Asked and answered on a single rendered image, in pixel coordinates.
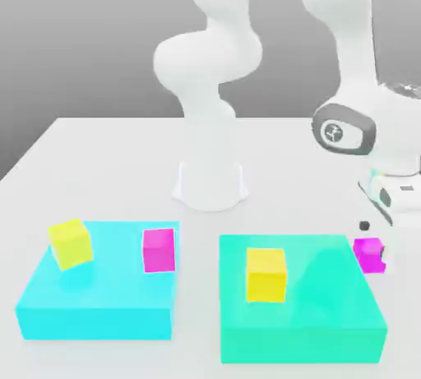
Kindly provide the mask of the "large cyan box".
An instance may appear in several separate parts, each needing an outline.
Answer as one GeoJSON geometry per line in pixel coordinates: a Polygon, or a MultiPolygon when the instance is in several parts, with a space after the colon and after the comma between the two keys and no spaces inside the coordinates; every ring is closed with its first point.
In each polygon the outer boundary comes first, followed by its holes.
{"type": "Polygon", "coordinates": [[[26,340],[170,340],[177,275],[146,273],[147,229],[177,221],[87,221],[93,261],[60,270],[47,250],[15,308],[26,340]]]}

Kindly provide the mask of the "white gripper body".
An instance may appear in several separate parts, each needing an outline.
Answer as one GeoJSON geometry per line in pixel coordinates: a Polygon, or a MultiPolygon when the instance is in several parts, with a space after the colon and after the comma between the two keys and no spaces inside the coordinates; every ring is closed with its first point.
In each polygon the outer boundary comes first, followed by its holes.
{"type": "Polygon", "coordinates": [[[374,219],[361,215],[361,219],[358,221],[359,231],[364,234],[365,238],[379,238],[384,245],[396,245],[394,222],[387,212],[391,208],[391,195],[384,187],[380,187],[379,191],[374,193],[375,198],[372,199],[361,181],[358,182],[358,186],[377,214],[374,219]]]}

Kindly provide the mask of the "small yellow cube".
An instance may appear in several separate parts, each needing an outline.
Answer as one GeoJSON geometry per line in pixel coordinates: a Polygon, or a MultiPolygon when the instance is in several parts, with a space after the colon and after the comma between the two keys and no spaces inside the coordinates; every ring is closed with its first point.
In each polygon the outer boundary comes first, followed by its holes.
{"type": "Polygon", "coordinates": [[[53,256],[60,270],[68,270],[93,260],[90,234],[79,219],[48,227],[53,256]]]}
{"type": "Polygon", "coordinates": [[[247,301],[283,303],[288,278],[284,250],[249,247],[246,257],[247,301]]]}

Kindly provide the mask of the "small magenta cube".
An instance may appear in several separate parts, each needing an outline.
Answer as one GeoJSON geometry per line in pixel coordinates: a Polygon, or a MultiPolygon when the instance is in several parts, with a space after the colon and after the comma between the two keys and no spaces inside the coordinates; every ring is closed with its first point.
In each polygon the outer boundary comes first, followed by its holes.
{"type": "Polygon", "coordinates": [[[356,238],[354,240],[354,255],[364,274],[385,272],[386,263],[382,260],[384,249],[385,246],[379,238],[356,238]]]}
{"type": "Polygon", "coordinates": [[[145,229],[141,250],[145,273],[175,272],[174,229],[145,229]]]}

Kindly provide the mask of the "large turquoise box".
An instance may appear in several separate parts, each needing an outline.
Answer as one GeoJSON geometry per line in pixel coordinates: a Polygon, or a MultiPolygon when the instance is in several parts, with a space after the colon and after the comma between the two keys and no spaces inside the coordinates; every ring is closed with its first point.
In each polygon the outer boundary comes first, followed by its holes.
{"type": "Polygon", "coordinates": [[[222,363],[377,363],[388,327],[343,234],[222,234],[222,363]],[[246,251],[282,249],[282,303],[246,298],[246,251]]]}

